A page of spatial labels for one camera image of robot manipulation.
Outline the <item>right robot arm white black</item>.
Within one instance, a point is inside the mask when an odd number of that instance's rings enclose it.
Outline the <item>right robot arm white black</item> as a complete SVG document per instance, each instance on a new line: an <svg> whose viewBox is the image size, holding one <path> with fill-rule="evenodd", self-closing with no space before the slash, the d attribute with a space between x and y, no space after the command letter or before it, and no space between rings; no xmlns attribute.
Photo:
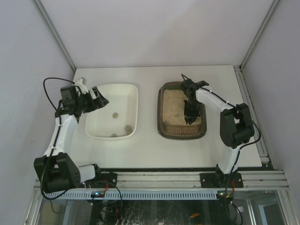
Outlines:
<svg viewBox="0 0 300 225"><path fill-rule="evenodd" d="M255 123L247 104L233 104L216 94L206 81L193 82L185 75L180 87L187 97L184 101L184 120L191 125L200 117L200 106L205 105L218 113L219 135L225 146L222 158L217 164L222 174L231 174L237 170L240 150L254 136Z"/></svg>

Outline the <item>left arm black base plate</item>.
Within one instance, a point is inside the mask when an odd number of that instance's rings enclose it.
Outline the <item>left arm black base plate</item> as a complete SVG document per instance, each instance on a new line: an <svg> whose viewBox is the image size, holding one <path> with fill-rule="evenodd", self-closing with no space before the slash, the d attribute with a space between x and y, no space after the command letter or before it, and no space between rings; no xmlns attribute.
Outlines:
<svg viewBox="0 0 300 225"><path fill-rule="evenodd" d="M114 172L101 172L95 178L80 184L79 188L114 188L117 185L118 175Z"/></svg>

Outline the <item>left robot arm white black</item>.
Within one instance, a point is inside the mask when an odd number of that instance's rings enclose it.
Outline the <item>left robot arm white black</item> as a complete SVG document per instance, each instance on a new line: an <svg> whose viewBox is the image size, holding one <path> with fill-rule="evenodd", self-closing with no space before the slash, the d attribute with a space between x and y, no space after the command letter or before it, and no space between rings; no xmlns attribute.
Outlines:
<svg viewBox="0 0 300 225"><path fill-rule="evenodd" d="M105 107L109 101L97 87L84 90L80 85L60 89L62 99L55 110L55 129L42 157L34 160L41 191L50 194L79 188L97 176L97 164L77 166L69 156L73 134L82 114Z"/></svg>

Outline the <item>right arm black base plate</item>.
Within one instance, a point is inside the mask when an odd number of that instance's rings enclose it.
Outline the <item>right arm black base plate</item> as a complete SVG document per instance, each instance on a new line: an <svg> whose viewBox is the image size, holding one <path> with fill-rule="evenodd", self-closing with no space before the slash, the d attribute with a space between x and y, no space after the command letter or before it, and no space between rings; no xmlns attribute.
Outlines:
<svg viewBox="0 0 300 225"><path fill-rule="evenodd" d="M200 182L202 188L243 188L243 180L240 173L233 174L218 174L215 173L201 173Z"/></svg>

